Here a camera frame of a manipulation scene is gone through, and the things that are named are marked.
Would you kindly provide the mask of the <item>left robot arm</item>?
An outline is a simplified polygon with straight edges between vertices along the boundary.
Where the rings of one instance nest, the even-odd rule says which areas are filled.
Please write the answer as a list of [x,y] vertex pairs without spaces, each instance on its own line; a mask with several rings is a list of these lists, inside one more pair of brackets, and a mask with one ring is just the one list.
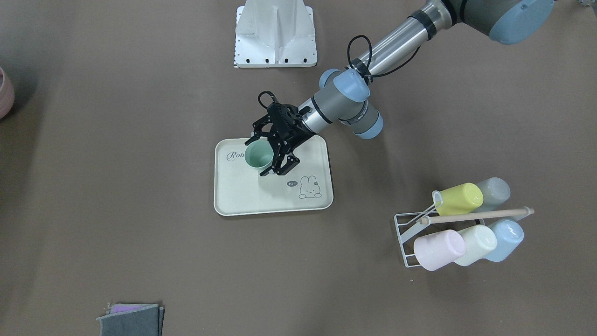
[[270,91],[266,115],[252,124],[245,145],[266,139],[273,151],[260,176],[285,175],[300,163],[294,151],[335,121],[370,140],[382,131],[380,112],[368,101],[369,85],[409,63],[437,32],[465,24],[504,45],[517,44],[537,31],[554,8],[552,0],[429,0],[360,57],[347,56],[344,70],[327,70],[319,91],[303,104],[282,104]]

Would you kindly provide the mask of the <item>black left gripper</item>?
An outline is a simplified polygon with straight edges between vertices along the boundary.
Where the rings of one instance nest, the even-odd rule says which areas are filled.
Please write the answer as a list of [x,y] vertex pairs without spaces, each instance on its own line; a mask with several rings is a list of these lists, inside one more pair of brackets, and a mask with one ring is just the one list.
[[300,163],[294,149],[313,137],[314,132],[305,126],[297,107],[281,104],[272,92],[263,91],[257,99],[267,114],[252,124],[253,130],[245,145],[266,138],[273,150],[273,158],[260,176],[286,175]]

